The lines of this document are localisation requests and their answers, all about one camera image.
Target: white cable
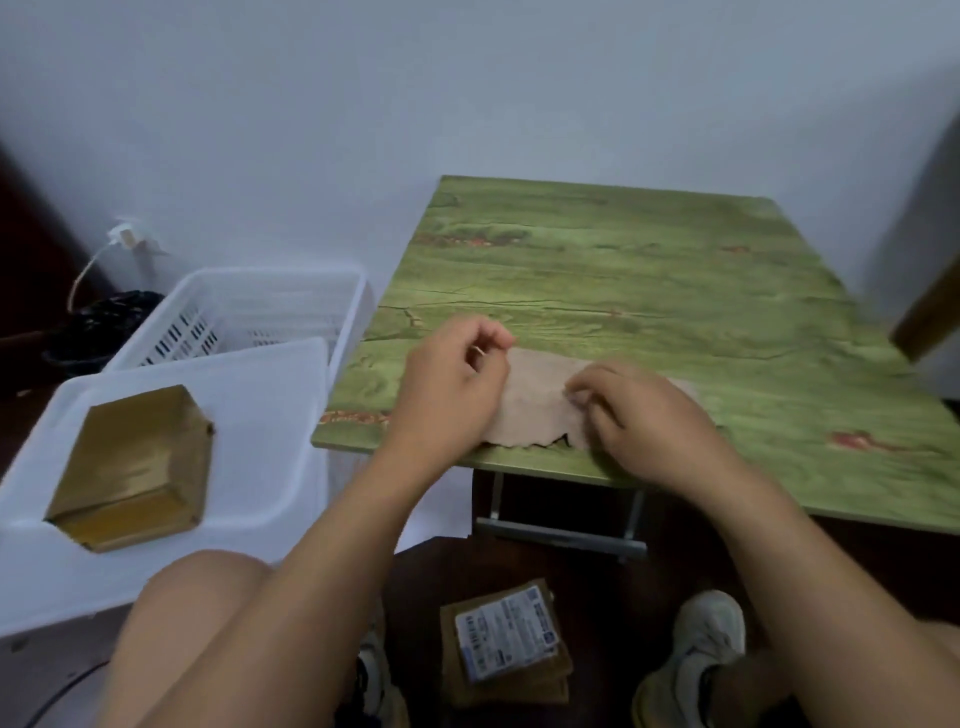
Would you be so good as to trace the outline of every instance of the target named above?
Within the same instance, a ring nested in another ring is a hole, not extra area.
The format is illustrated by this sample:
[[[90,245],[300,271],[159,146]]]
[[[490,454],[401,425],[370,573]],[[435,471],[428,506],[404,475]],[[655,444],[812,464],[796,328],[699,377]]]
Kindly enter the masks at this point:
[[[97,262],[97,258],[105,253],[109,248],[112,248],[114,245],[119,244],[119,240],[110,240],[107,245],[101,248],[99,251],[94,253],[90,260],[86,262],[84,269],[80,274],[73,280],[73,285],[70,286],[70,295],[66,297],[66,312],[73,313],[73,299],[77,295],[77,288],[80,287],[80,281],[84,279],[84,276],[90,272],[90,269],[93,267],[93,264]]]

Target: package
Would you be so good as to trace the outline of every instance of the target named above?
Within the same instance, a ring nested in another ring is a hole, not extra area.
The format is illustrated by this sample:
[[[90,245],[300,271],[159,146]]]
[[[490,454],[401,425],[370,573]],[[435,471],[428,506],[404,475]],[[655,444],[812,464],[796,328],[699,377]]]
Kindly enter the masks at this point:
[[[97,553],[194,528],[212,445],[182,385],[90,407],[44,519]]]
[[[543,579],[444,606],[440,624],[444,696],[454,707],[569,702],[573,662]]]

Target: metal table frame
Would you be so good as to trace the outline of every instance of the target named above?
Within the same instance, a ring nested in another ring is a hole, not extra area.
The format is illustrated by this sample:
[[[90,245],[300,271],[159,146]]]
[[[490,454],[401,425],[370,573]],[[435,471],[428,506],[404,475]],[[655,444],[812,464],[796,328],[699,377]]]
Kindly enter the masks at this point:
[[[562,528],[547,528],[531,523],[503,521],[500,518],[500,499],[503,496],[503,473],[493,474],[493,498],[490,505],[490,517],[477,517],[477,527],[488,531],[495,536],[521,541],[533,541],[551,546],[565,548],[579,548],[583,551],[599,551],[619,556],[622,563],[627,558],[642,559],[647,555],[647,545],[634,539],[636,525],[643,511],[644,493],[637,489],[630,505],[630,516],[627,518],[627,527],[623,537],[600,536],[583,531],[567,531]]]

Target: green wood grain surface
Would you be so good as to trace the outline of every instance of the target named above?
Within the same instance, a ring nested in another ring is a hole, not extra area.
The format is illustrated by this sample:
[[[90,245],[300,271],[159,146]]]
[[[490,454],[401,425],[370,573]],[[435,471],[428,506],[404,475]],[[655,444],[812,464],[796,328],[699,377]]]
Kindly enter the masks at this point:
[[[456,312],[520,346],[688,379],[815,513],[960,532],[960,429],[773,202],[444,177],[313,442],[370,451],[405,354]],[[485,446],[464,465],[636,486],[602,455]]]

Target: white plastic basket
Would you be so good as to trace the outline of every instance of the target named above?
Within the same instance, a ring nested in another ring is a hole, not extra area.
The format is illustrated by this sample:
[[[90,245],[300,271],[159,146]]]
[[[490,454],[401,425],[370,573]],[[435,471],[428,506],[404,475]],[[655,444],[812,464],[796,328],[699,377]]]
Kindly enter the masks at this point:
[[[203,268],[180,281],[104,371],[322,337],[332,387],[374,308],[359,267]]]
[[[329,503],[326,451],[310,444],[326,360],[324,341],[311,338],[64,382],[0,483],[0,637],[127,604],[202,548],[283,559]],[[90,407],[175,384],[216,427],[200,525],[91,553],[45,522]]]

